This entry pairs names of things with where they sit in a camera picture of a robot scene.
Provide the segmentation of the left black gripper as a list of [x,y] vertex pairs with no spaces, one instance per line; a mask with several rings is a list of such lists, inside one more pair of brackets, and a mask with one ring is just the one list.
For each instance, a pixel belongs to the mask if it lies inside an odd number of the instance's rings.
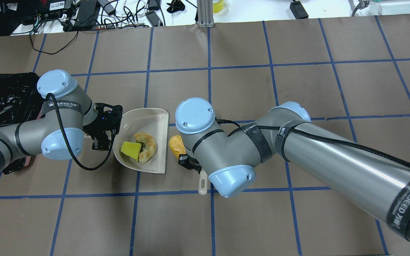
[[106,103],[95,105],[93,110],[97,111],[97,116],[90,124],[84,126],[84,133],[92,137],[93,150],[109,151],[110,142],[114,141],[120,131],[123,107]]

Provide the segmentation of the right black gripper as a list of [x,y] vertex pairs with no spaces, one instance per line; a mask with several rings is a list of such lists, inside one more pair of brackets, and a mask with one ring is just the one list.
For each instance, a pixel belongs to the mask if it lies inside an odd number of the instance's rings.
[[202,166],[200,165],[198,160],[187,154],[179,155],[178,164],[188,170],[195,170],[195,171],[202,170]]

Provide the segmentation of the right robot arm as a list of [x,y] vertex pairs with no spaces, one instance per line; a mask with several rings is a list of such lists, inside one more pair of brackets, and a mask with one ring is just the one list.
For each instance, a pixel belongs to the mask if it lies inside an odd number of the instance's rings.
[[202,98],[182,101],[175,121],[186,155],[221,196],[244,191],[256,180],[254,168],[278,154],[410,242],[410,162],[312,124],[298,103],[285,102],[230,135]]

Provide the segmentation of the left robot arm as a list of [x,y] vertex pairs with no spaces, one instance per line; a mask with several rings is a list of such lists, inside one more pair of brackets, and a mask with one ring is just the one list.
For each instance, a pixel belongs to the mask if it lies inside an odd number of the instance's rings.
[[44,155],[78,163],[85,135],[92,149],[112,151],[123,107],[95,103],[66,71],[43,74],[36,85],[44,98],[41,118],[0,127],[0,173],[17,159]]

